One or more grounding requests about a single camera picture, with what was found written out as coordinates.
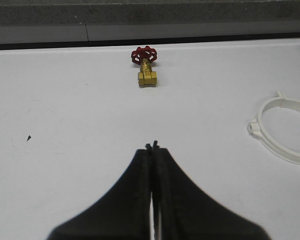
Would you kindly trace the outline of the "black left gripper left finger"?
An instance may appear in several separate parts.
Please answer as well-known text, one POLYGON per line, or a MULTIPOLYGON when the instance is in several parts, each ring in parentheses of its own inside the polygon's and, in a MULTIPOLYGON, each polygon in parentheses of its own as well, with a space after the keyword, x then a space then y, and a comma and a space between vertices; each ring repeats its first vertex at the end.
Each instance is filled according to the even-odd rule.
POLYGON ((50 240, 149 240, 150 154, 138 149, 115 185, 95 204, 57 226, 50 240))

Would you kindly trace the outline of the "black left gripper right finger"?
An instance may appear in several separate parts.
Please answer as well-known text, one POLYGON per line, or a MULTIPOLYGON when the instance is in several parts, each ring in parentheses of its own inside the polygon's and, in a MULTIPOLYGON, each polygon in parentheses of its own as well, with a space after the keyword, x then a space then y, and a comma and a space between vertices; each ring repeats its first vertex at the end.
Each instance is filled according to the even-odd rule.
POLYGON ((202 191, 166 148, 151 151, 154 229, 157 240, 268 240, 259 225, 202 191))

